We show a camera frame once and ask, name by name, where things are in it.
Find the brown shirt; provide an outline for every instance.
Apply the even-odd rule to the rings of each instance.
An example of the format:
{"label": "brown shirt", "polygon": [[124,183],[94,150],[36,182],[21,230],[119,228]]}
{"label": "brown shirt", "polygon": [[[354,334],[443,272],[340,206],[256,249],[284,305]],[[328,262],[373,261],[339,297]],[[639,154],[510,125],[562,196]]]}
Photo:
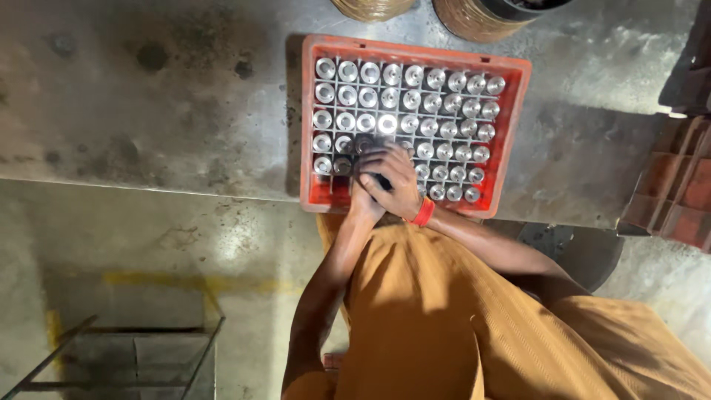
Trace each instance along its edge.
{"label": "brown shirt", "polygon": [[[325,247],[335,227],[319,217]],[[547,309],[427,228],[375,229],[345,306],[337,381],[305,374],[285,399],[711,399],[709,371],[648,306]]]}

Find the dirty concrete surface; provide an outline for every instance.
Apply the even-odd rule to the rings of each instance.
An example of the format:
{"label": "dirty concrete surface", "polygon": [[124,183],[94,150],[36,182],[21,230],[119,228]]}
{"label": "dirty concrete surface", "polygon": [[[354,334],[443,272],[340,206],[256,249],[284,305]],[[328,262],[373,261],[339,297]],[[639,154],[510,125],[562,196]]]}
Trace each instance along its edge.
{"label": "dirty concrete surface", "polygon": [[[160,284],[165,276],[200,274],[227,316],[218,396],[279,396],[296,302],[323,256],[313,214],[285,202],[7,180],[0,180],[0,204],[0,392],[49,352],[45,311],[62,307],[71,282],[92,285],[86,277],[98,276],[89,289],[113,293],[114,302],[73,302],[73,315],[62,314],[64,328],[94,312],[106,325],[151,326],[184,316],[190,304],[149,307],[135,295],[122,305],[123,289],[113,283],[147,277],[145,292],[156,277]],[[634,238],[596,295],[646,302],[711,367],[710,282],[707,255]],[[179,290],[168,289],[158,293],[177,299]],[[347,346],[339,316],[325,350]]]}

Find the copper wire spool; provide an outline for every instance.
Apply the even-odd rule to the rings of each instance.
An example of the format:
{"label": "copper wire spool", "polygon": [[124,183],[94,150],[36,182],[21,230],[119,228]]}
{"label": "copper wire spool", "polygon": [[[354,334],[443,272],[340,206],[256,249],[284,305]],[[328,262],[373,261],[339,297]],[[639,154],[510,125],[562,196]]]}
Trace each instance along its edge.
{"label": "copper wire spool", "polygon": [[432,3],[447,29],[468,41],[498,41],[530,22],[502,19],[479,0],[432,0]]}
{"label": "copper wire spool", "polygon": [[415,0],[331,0],[348,18],[362,22],[387,21],[399,16],[412,6]]}

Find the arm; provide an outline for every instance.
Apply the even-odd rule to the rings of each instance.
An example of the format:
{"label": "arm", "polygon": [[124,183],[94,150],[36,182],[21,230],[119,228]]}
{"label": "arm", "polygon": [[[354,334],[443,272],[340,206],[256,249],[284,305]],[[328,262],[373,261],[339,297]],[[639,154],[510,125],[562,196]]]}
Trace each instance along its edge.
{"label": "arm", "polygon": [[351,210],[296,306],[282,393],[301,375],[324,370],[321,347],[331,331],[370,231],[384,213],[365,190],[353,185]]}
{"label": "arm", "polygon": [[[361,171],[382,174],[392,185],[385,191],[375,179],[361,176],[365,189],[389,212],[408,221],[422,206],[417,174],[408,154],[397,145],[371,149],[361,158]],[[553,260],[494,230],[436,207],[427,227],[467,247],[497,273],[537,295],[544,305],[571,295],[589,295]]]}

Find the person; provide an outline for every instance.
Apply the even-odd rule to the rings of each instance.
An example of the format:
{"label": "person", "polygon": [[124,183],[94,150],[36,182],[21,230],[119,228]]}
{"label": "person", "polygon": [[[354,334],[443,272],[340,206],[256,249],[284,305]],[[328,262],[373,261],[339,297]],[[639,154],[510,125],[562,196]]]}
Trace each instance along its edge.
{"label": "person", "polygon": [[[536,250],[431,209],[395,144],[359,167],[348,214],[317,218],[326,256],[294,313],[283,399],[711,398],[648,306],[596,298]],[[417,224],[374,228],[386,211]],[[341,305],[333,377],[320,355]]]}

